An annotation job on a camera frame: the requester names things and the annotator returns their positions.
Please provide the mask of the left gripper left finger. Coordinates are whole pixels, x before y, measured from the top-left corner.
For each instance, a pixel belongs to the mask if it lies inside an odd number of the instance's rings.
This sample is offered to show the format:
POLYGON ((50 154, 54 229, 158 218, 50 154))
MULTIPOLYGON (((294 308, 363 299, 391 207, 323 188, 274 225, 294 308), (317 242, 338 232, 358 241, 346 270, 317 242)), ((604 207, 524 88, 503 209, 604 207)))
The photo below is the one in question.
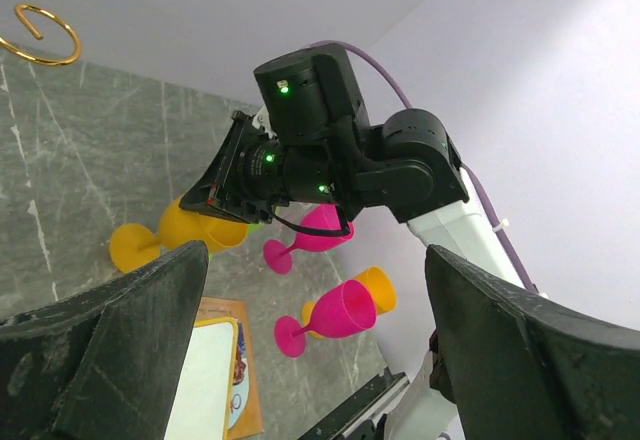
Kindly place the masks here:
POLYGON ((163 438, 208 263, 191 241, 2 320, 2 438, 163 438))

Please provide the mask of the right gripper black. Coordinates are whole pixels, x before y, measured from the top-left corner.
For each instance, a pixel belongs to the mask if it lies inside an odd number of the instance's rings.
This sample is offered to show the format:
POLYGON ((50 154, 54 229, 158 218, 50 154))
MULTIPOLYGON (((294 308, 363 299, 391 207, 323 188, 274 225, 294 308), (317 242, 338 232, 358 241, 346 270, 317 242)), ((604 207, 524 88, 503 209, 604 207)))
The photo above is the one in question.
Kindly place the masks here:
POLYGON ((354 161, 346 145, 368 124, 345 46, 324 42, 254 70, 269 127, 241 110, 181 210, 240 223, 272 221, 292 202, 348 207, 354 161))

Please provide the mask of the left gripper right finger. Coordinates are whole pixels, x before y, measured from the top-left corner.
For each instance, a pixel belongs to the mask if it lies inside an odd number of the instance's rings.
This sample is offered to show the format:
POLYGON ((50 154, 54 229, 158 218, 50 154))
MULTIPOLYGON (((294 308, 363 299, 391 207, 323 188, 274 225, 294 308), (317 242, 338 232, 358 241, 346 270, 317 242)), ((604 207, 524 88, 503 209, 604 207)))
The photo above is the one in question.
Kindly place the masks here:
POLYGON ((431 388, 468 439, 636 439, 639 333, 426 252, 431 388))

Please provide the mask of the yellow wine glass front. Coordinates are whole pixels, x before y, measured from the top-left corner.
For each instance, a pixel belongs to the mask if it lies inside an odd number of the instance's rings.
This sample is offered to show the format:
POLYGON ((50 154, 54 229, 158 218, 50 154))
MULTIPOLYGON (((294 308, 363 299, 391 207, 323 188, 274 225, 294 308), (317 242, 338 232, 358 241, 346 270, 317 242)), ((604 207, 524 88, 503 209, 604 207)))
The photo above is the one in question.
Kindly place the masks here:
POLYGON ((132 272, 190 241, 205 243, 208 254, 241 245, 249 233, 249 225, 209 217, 179 207, 176 198, 163 212, 156 232, 140 223, 126 223, 111 235, 109 254, 122 273, 132 272))

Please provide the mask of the yellow wine glass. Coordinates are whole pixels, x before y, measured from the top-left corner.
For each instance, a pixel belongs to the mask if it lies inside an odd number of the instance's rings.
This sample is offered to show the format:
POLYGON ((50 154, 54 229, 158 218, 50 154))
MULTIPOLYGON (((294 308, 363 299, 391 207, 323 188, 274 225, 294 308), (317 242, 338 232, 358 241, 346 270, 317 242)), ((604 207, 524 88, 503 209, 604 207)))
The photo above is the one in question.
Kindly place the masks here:
POLYGON ((209 217, 179 207, 176 198, 163 212, 156 232, 140 223, 126 223, 111 235, 109 254, 122 273, 132 272, 190 241, 205 243, 208 254, 241 245, 249 233, 249 225, 209 217))
MULTIPOLYGON (((387 273, 380 267, 372 266, 353 277, 362 283, 372 295, 376 305, 377 315, 383 315, 393 311, 397 305, 397 294, 393 282, 387 273)), ((306 302, 301 309, 301 320, 306 326, 311 318, 315 301, 306 302)), ((318 332, 311 331, 310 335, 316 339, 323 339, 318 332)))

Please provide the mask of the pink wine glass front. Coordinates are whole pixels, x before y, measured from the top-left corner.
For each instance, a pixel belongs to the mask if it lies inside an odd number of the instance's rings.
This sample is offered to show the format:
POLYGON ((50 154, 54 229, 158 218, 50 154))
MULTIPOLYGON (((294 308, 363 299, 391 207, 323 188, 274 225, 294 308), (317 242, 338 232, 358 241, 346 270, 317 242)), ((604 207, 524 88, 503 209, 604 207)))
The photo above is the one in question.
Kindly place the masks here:
MULTIPOLYGON (((307 213, 300 226, 318 230, 339 230, 341 228, 336 207, 328 204, 318 205, 307 213)), ((285 275, 293 267, 292 252, 294 250, 303 250, 311 253, 329 251, 354 236, 354 225, 349 222, 348 227, 348 233, 339 237, 316 236, 297 232, 293 243, 289 247, 279 240, 270 239, 263 246, 263 257, 271 270, 285 275)))

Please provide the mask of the pink wine glass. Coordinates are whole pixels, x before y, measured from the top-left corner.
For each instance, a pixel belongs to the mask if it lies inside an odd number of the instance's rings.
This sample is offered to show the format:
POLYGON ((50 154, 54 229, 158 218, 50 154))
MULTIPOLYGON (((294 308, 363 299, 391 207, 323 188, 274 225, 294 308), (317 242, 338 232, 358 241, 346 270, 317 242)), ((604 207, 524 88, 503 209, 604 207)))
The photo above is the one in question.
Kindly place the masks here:
MULTIPOLYGON (((341 228, 336 207, 328 204, 318 205, 307 213, 300 226, 318 230, 339 230, 341 228)), ((271 270, 285 275, 293 267, 292 252, 294 250, 303 250, 311 253, 329 251, 354 236, 354 225, 349 222, 348 227, 348 233, 339 237, 316 236, 297 232, 293 243, 289 247, 279 240, 270 239, 263 246, 263 257, 271 270)))
POLYGON ((285 356, 297 358, 306 349, 305 335, 309 332, 339 339, 369 330, 376 321, 372 295, 363 284, 351 279, 329 290, 316 302, 305 326, 292 316, 280 317, 274 326, 274 339, 285 356))

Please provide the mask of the yellow wine glass back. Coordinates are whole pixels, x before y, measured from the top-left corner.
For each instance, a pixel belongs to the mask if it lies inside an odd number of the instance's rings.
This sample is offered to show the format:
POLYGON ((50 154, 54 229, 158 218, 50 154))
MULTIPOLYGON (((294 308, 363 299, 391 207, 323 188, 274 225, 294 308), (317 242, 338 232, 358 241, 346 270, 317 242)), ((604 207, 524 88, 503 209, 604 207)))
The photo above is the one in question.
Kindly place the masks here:
MULTIPOLYGON (((397 294, 393 282, 387 273, 380 267, 372 266, 353 277, 362 283, 372 295, 376 305, 377 315, 383 315, 393 311, 397 305, 397 294)), ((306 302, 301 309, 301 320, 306 326, 311 318, 315 301, 306 302)), ((316 339, 323 339, 318 332, 311 331, 310 335, 316 339)))

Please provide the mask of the pink wine glass back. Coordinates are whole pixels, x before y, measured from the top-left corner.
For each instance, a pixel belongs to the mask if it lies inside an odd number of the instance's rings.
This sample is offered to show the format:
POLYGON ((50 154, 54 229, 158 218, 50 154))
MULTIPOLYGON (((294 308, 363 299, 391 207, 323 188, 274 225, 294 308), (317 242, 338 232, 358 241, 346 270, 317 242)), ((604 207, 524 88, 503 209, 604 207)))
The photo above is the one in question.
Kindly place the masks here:
POLYGON ((285 356, 297 358, 306 349, 305 335, 309 332, 339 339, 369 330, 376 321, 372 295, 363 284, 351 279, 329 290, 316 302, 305 326, 292 316, 280 317, 274 326, 274 339, 285 356))

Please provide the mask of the green wine glass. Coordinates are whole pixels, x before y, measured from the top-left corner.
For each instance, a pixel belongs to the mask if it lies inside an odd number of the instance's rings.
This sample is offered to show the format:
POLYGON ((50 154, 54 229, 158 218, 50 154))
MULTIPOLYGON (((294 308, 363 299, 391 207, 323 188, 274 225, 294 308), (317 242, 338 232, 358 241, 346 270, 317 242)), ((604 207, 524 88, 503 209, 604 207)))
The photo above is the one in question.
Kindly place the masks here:
POLYGON ((256 224, 250 224, 248 227, 248 233, 252 234, 258 230, 260 230, 261 228, 263 228, 265 226, 264 223, 256 223, 256 224))

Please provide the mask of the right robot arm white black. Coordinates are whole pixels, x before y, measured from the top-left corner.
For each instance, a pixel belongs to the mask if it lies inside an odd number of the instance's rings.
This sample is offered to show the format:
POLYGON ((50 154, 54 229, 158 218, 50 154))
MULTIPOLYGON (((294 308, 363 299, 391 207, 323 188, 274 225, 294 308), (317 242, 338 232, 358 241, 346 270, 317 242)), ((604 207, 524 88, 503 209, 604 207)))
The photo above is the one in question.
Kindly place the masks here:
POLYGON ((349 60, 353 48, 321 41, 257 67, 264 104, 237 111, 218 153, 180 200, 185 211, 244 224, 270 223, 291 203, 328 208, 327 227, 297 225, 320 240, 353 230, 384 206, 424 245, 440 245, 533 290, 481 183, 442 122, 405 103, 369 122, 349 60))

